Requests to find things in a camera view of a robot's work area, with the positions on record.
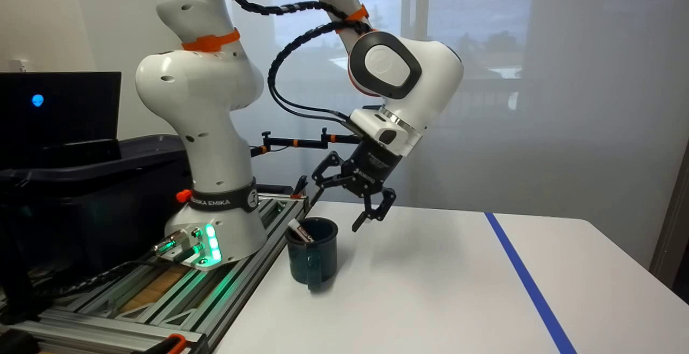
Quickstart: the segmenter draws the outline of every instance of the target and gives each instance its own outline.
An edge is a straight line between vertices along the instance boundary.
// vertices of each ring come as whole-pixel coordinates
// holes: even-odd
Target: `blue line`
[[[536,282],[531,277],[531,273],[529,273],[529,270],[526,269],[526,266],[524,266],[522,259],[517,254],[515,247],[512,246],[510,239],[507,238],[505,231],[502,230],[502,226],[500,226],[500,223],[495,218],[495,215],[493,215],[493,213],[485,213],[485,215],[488,219],[488,222],[490,222],[490,226],[493,227],[495,236],[497,236],[500,244],[502,244],[502,249],[504,249],[505,253],[507,253],[507,257],[512,262],[512,266],[514,266],[515,271],[517,271],[517,275],[519,275],[519,278],[522,280],[522,284],[524,285],[524,288],[526,288],[526,292],[529,293],[531,302],[533,302],[533,305],[536,306],[538,314],[541,315],[543,323],[546,325],[551,337],[553,337],[553,341],[558,347],[559,352],[565,354],[576,354],[576,350],[574,349],[574,346],[572,346],[572,342],[570,342],[567,334],[565,334],[562,326],[558,322],[558,318],[556,318],[553,310],[551,310],[548,302],[546,302],[543,294],[541,294],[541,290],[538,289]]]

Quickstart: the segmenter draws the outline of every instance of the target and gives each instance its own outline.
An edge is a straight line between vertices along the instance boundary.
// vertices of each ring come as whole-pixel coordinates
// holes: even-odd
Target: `object in mug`
[[[305,218],[299,224],[313,237],[313,242],[303,241],[295,231],[287,230],[290,271],[292,277],[306,284],[309,290],[318,290],[338,269],[338,226],[320,217]]]
[[[301,226],[299,221],[293,219],[290,221],[290,223],[288,225],[290,226],[290,229],[292,229],[294,231],[294,233],[296,233],[296,235],[302,239],[303,242],[308,242],[308,243],[313,242],[313,237],[310,234],[308,234],[306,229],[304,229],[304,227]]]

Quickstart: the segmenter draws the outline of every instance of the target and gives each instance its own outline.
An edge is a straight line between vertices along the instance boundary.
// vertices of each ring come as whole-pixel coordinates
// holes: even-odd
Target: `white table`
[[[332,285],[294,281],[285,248],[218,353],[689,352],[689,307],[586,221],[393,207],[352,233],[361,208],[315,205]]]

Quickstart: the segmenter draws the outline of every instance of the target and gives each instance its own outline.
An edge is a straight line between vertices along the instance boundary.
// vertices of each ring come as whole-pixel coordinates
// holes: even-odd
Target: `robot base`
[[[186,237],[162,258],[173,259],[182,251],[200,244],[199,253],[181,263],[199,271],[210,271],[246,258],[261,249],[266,241],[258,210],[251,213],[243,209],[200,211],[185,205],[165,225],[165,234],[180,230],[186,233]]]

